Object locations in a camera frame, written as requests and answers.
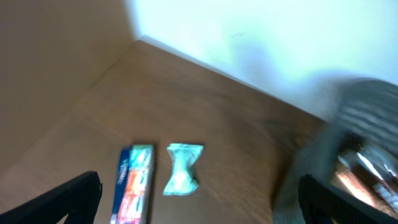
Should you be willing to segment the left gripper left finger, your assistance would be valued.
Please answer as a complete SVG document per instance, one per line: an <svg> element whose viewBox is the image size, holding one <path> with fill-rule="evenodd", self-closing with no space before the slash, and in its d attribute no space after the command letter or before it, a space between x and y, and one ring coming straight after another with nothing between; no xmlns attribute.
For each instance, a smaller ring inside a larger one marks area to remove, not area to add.
<svg viewBox="0 0 398 224"><path fill-rule="evenodd" d="M1 214L1 223L93 224L102 192L98 173L88 171Z"/></svg>

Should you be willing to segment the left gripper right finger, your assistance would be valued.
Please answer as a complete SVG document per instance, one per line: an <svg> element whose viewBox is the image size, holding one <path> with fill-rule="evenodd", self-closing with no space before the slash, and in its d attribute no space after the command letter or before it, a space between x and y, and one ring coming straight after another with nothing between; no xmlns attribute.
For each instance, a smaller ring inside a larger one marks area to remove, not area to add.
<svg viewBox="0 0 398 224"><path fill-rule="evenodd" d="M396 218L310 174L300 178L298 201L306 224L397 224Z"/></svg>

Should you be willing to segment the teal white packet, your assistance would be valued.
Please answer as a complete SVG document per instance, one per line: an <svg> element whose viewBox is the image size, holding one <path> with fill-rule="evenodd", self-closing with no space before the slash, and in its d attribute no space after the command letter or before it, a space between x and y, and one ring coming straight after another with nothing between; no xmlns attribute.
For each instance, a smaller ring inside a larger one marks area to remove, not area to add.
<svg viewBox="0 0 398 224"><path fill-rule="evenodd" d="M164 196L186 196L194 193L199 184L195 180L193 166L201 156L204 145L171 143L167 152L173 162L172 174L167 182Z"/></svg>

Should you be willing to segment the brown Nescafe Gold bag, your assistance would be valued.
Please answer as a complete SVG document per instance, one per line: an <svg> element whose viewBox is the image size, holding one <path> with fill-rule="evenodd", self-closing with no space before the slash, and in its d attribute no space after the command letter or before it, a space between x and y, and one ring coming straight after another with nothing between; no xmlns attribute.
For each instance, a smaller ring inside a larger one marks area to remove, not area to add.
<svg viewBox="0 0 398 224"><path fill-rule="evenodd" d="M366 142L341 149L330 182L397 218L397 157L384 148Z"/></svg>

